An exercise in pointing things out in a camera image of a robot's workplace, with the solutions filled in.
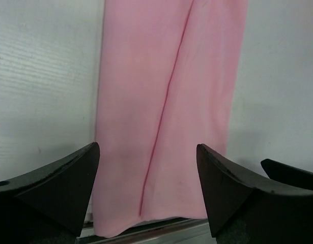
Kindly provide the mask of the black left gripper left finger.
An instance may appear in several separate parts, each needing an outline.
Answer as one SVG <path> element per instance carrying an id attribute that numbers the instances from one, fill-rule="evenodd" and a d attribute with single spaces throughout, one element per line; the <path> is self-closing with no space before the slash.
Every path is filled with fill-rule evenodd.
<path id="1" fill-rule="evenodd" d="M 0 243 L 76 243 L 100 158 L 93 142 L 26 174 L 0 181 Z"/>

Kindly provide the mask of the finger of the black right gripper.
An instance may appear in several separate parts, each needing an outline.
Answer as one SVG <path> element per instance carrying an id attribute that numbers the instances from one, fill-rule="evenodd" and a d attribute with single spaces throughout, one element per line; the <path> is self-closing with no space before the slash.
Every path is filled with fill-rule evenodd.
<path id="1" fill-rule="evenodd" d="M 262 160 L 261 166 L 271 180 L 303 189 L 313 189 L 312 172 L 271 159 Z"/>

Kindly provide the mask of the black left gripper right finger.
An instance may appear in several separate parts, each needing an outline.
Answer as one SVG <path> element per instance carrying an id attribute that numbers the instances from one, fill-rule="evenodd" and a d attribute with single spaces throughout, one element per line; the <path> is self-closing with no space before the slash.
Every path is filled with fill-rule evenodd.
<path id="1" fill-rule="evenodd" d="M 217 243 L 313 243 L 313 189 L 271 180 L 204 144 L 196 161 Z"/>

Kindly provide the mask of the pink t-shirt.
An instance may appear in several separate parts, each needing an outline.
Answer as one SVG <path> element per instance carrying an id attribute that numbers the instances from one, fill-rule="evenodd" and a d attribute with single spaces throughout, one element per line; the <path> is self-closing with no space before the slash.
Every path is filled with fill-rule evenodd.
<path id="1" fill-rule="evenodd" d="M 106 1 L 93 193 L 97 236 L 206 218 L 196 164 L 225 153 L 247 1 Z"/>

